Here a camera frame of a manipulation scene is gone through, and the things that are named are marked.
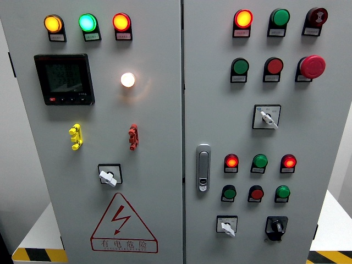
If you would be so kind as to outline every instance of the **glowing white light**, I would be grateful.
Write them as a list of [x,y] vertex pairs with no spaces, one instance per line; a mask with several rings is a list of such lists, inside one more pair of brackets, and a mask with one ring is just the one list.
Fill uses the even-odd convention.
[[125,87],[132,87],[135,81],[136,81],[136,78],[132,73],[124,73],[121,76],[121,83]]

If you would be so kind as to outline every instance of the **illuminated red light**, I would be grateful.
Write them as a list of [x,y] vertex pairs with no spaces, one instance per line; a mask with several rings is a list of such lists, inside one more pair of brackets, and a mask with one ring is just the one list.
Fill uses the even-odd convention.
[[229,154],[225,158],[226,166],[229,168],[235,168],[238,165],[238,157],[235,154]]
[[293,168],[296,166],[297,160],[296,160],[295,156],[288,154],[288,155],[283,156],[282,164],[286,168]]
[[253,14],[247,9],[237,11],[235,15],[235,24],[241,29],[248,28],[253,21]]

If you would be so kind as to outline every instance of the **gray metal panel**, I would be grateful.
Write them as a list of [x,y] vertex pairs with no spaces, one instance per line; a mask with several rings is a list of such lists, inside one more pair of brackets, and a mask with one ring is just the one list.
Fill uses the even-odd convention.
[[[0,10],[70,263],[181,263],[179,1],[1,1]],[[96,16],[102,41],[84,42],[78,18],[87,12]],[[119,12],[131,17],[132,43],[115,41],[112,18]],[[67,43],[49,42],[43,26],[49,14],[64,20]],[[45,53],[88,54],[95,105],[44,105],[33,56]],[[136,76],[129,91],[119,82],[125,72]],[[81,124],[84,144],[72,151],[68,130],[75,123]],[[131,152],[133,123],[140,145]],[[121,163],[123,184],[100,184],[99,163]],[[117,192],[158,240],[157,254],[92,251],[90,238]],[[127,225],[125,232],[133,231]]]
[[[306,13],[325,7],[329,18],[320,37],[302,37]],[[186,258],[195,263],[305,263],[325,196],[352,98],[350,50],[351,1],[196,1],[184,3]],[[267,38],[276,8],[289,10],[286,37]],[[254,14],[249,39],[232,39],[239,9]],[[312,83],[295,83],[300,58],[318,54],[326,71]],[[284,62],[281,81],[263,83],[269,57]],[[231,62],[250,63],[246,84],[230,84]],[[252,130],[255,104],[280,104],[279,129]],[[196,148],[212,149],[210,190],[196,190]],[[227,154],[239,157],[239,173],[224,174]],[[268,157],[265,174],[251,174],[254,155]],[[293,175],[279,174],[285,154],[298,160]],[[234,203],[220,202],[221,190],[233,184]],[[248,191],[261,185],[261,203],[248,203]],[[288,203],[275,204],[274,192],[288,185]],[[235,238],[216,233],[217,215],[237,215]],[[280,243],[267,241],[268,216],[287,216]]]

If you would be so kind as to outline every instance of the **green push button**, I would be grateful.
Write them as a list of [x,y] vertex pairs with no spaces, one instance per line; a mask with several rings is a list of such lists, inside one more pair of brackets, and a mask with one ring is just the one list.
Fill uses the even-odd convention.
[[239,59],[233,65],[233,70],[237,74],[244,74],[249,69],[249,63],[244,59]]
[[274,15],[272,16],[272,21],[277,26],[286,25],[289,20],[290,20],[290,13],[286,9],[279,9],[274,11]]
[[291,192],[290,192],[290,189],[286,185],[281,185],[276,189],[276,194],[280,198],[284,199],[284,198],[287,198],[288,196],[290,196]]
[[224,196],[227,199],[234,199],[236,196],[236,191],[233,189],[228,189],[224,192]]
[[253,163],[257,168],[264,168],[268,164],[268,159],[264,154],[259,154],[254,157]]

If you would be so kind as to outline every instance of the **red push button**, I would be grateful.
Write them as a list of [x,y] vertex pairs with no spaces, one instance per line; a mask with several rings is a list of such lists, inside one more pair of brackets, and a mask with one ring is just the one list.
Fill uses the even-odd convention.
[[312,26],[320,27],[328,19],[328,12],[325,8],[314,7],[307,13],[307,20]]
[[282,60],[275,58],[268,63],[268,71],[271,74],[278,74],[284,68]]
[[264,196],[263,188],[259,185],[254,185],[249,189],[248,202],[261,202]]
[[262,190],[255,190],[251,193],[253,199],[258,200],[263,198],[264,192]]
[[323,74],[325,66],[325,60],[322,57],[311,55],[301,62],[300,70],[304,77],[315,79]]

